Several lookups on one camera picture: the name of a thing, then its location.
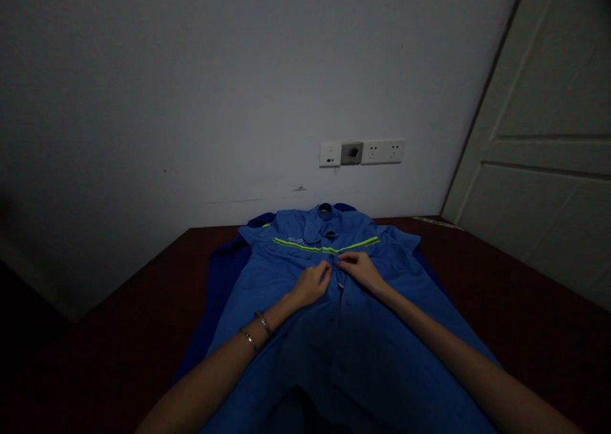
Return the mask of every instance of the electrical outlet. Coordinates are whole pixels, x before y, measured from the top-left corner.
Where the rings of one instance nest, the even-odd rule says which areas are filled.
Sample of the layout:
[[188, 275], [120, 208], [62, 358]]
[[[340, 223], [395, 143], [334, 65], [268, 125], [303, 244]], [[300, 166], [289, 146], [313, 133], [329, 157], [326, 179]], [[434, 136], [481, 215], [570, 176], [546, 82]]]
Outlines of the electrical outlet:
[[384, 151], [387, 156], [387, 163], [398, 164], [403, 160], [404, 140], [386, 141]]
[[338, 167], [342, 162], [342, 142], [327, 141], [320, 143], [320, 167]]
[[363, 143], [361, 165], [383, 164], [386, 157], [384, 154], [384, 144], [384, 141], [365, 141]]

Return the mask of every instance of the bracelet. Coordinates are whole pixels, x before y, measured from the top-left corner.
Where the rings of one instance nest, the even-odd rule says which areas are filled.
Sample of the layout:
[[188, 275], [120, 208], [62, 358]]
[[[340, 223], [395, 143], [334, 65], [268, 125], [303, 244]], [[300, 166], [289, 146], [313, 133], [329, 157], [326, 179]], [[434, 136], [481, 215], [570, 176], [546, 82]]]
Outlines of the bracelet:
[[244, 335], [246, 336], [246, 338], [248, 339], [250, 344], [255, 349], [255, 353], [258, 353], [259, 352], [259, 348], [257, 348], [257, 346], [255, 344], [255, 341], [253, 340], [253, 337], [251, 337], [251, 335], [248, 333], [248, 331], [246, 329], [244, 329], [244, 328], [240, 328], [240, 331], [244, 332]]
[[269, 324], [267, 322], [267, 320], [265, 319], [265, 317], [263, 316], [263, 313], [261, 312], [255, 312], [255, 316], [257, 318], [259, 318], [261, 320], [261, 322], [263, 323], [263, 327], [265, 328], [265, 330], [267, 331], [267, 336], [268, 337], [272, 337], [272, 330], [269, 327]]

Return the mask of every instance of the yellow reflective stripe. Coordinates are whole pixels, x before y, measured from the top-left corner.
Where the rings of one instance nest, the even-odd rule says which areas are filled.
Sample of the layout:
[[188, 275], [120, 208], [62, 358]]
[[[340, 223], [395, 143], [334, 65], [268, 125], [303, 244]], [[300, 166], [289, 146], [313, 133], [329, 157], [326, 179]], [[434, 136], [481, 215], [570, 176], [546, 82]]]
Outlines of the yellow reflective stripe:
[[282, 245], [282, 246], [290, 246], [297, 249], [303, 249], [304, 251], [310, 251], [311, 253], [322, 253], [323, 250], [321, 248], [310, 248], [308, 246], [301, 246], [297, 243], [285, 242], [284, 240], [274, 239], [274, 242]]
[[342, 248], [342, 249], [333, 249], [333, 248], [325, 248], [325, 247], [323, 247], [323, 249], [331, 249], [333, 251], [340, 252], [340, 251], [345, 251], [347, 249], [356, 248], [357, 246], [369, 246], [374, 243], [378, 243], [379, 241], [380, 239], [378, 237], [373, 237], [373, 238], [370, 238], [369, 240], [365, 240], [361, 243], [355, 243], [354, 245], [346, 246], [345, 248]]
[[328, 246], [323, 246], [322, 248], [312, 248], [310, 246], [303, 246], [297, 243], [293, 243], [293, 242], [288, 242], [288, 241], [284, 241], [278, 238], [274, 239], [275, 243], [278, 243], [279, 245], [282, 246], [288, 246], [291, 248], [297, 248], [297, 249], [302, 249], [304, 251], [309, 251], [311, 253], [328, 253], [328, 254], [337, 254], [341, 251], [345, 251], [347, 249], [353, 249], [353, 248], [359, 248], [359, 247], [365, 247], [365, 246], [371, 246], [375, 243], [378, 243], [380, 241], [380, 239], [378, 237], [372, 237], [370, 239], [367, 239], [365, 241], [362, 241], [360, 243], [355, 243], [354, 245], [350, 245], [350, 246], [346, 246], [345, 248], [341, 248], [341, 249], [335, 249], [335, 248], [329, 248]]

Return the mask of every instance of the wooden table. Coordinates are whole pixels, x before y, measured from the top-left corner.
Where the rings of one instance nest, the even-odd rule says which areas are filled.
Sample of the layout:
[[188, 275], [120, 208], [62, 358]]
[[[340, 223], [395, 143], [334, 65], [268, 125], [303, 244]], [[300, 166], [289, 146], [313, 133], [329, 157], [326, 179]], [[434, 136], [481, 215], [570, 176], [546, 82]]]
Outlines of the wooden table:
[[[376, 222], [422, 237], [456, 307], [508, 372], [587, 432], [608, 432], [609, 312], [468, 232]], [[236, 235], [187, 230], [3, 386], [0, 431], [132, 432], [170, 385], [204, 312], [210, 252]]]

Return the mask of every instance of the door panel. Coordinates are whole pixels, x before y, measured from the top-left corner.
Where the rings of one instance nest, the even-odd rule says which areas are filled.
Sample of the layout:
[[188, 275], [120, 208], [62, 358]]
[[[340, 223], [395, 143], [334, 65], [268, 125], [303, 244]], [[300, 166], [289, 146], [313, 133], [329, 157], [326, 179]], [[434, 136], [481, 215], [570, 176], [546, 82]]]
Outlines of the door panel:
[[442, 215], [611, 310], [611, 8], [521, 0]]

